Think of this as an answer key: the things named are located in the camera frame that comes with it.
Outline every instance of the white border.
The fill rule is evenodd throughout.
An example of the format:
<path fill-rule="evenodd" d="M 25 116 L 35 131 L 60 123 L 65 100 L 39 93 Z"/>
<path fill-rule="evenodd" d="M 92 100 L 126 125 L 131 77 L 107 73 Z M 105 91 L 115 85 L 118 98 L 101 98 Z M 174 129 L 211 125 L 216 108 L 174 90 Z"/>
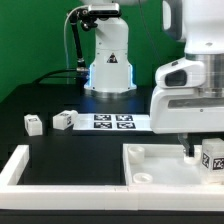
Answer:
<path fill-rule="evenodd" d="M 223 185 L 17 186 L 28 159 L 18 146 L 0 174 L 0 209 L 224 211 Z"/>

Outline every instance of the black cable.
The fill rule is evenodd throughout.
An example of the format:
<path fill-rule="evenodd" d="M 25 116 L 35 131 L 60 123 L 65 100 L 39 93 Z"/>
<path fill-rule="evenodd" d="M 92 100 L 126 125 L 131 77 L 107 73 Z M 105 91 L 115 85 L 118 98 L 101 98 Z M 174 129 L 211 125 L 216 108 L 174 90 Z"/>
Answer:
<path fill-rule="evenodd" d="M 77 12 L 74 12 L 70 17 L 69 17 L 69 21 L 72 27 L 72 32 L 73 32 L 73 37 L 74 37 L 74 41 L 75 41 L 75 46 L 76 46 L 76 54 L 77 54 L 77 64 L 78 67 L 86 67 L 86 63 L 85 60 L 83 58 L 83 54 L 82 54 L 82 47 L 81 47 L 81 42 L 80 42 L 80 38 L 79 38 L 79 31 L 78 31 L 78 27 L 77 27 Z"/>
<path fill-rule="evenodd" d="M 47 74 L 41 76 L 40 78 L 38 79 L 35 79 L 33 81 L 34 84 L 39 84 L 43 79 L 46 79 L 46 78 L 51 78 L 50 76 L 52 75 L 55 75 L 55 74 L 61 74 L 61 73 L 66 73 L 66 72 L 77 72 L 77 69 L 76 68 L 71 68 L 71 69 L 61 69 L 61 70 L 56 70 L 56 71 L 52 71 L 52 72 L 48 72 Z M 76 75 L 75 77 L 72 77 L 72 78 L 82 78 L 82 79 L 86 79 L 86 76 L 85 75 Z"/>
<path fill-rule="evenodd" d="M 162 65 L 162 60 L 161 60 L 161 57 L 159 55 L 159 52 L 156 48 L 156 45 L 153 41 L 153 38 L 151 36 L 151 33 L 147 27 L 147 24 L 146 24 L 146 21 L 145 21 L 145 16 L 144 16 L 144 13 L 143 13 L 143 9 L 142 9 L 142 4 L 141 4 L 141 0 L 138 0 L 138 3 L 139 3 L 139 9 L 140 9 L 140 15 L 141 15 L 141 18 L 142 18 L 142 22 L 143 22 L 143 25 L 144 25 L 144 28 L 145 28 L 145 31 L 146 31 L 146 34 L 148 36 L 148 39 L 149 39 L 149 42 L 152 46 L 152 50 L 154 52 L 154 55 L 156 56 L 156 59 L 157 59 L 157 62 L 159 63 L 159 65 Z"/>

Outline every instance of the white cylinder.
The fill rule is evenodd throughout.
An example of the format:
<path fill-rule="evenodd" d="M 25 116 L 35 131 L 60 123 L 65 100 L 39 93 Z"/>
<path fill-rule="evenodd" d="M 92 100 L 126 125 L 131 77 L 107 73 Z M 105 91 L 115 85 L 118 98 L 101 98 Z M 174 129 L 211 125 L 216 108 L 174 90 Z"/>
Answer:
<path fill-rule="evenodd" d="M 153 177 L 148 173 L 136 173 L 133 176 L 133 182 L 136 184 L 151 184 Z"/>
<path fill-rule="evenodd" d="M 129 162 L 132 164 L 143 163 L 145 159 L 145 149 L 141 146 L 131 146 L 128 148 Z"/>

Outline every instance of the robot camera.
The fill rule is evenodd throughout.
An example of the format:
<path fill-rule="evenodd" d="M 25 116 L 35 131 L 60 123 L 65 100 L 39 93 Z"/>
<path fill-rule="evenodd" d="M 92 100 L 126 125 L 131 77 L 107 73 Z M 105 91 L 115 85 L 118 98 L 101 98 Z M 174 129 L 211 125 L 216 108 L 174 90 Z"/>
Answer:
<path fill-rule="evenodd" d="M 97 18 L 120 17 L 120 6 L 117 3 L 89 5 L 88 14 Z"/>

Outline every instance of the white block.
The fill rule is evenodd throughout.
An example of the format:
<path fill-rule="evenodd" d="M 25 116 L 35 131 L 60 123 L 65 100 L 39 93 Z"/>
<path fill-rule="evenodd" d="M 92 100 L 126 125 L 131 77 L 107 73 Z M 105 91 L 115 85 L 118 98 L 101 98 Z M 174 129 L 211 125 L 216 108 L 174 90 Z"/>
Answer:
<path fill-rule="evenodd" d="M 42 122 L 37 115 L 24 116 L 25 128 L 29 136 L 42 135 L 43 126 Z"/>
<path fill-rule="evenodd" d="M 78 112 L 75 110 L 65 110 L 53 117 L 53 127 L 55 129 L 65 130 L 78 120 Z"/>

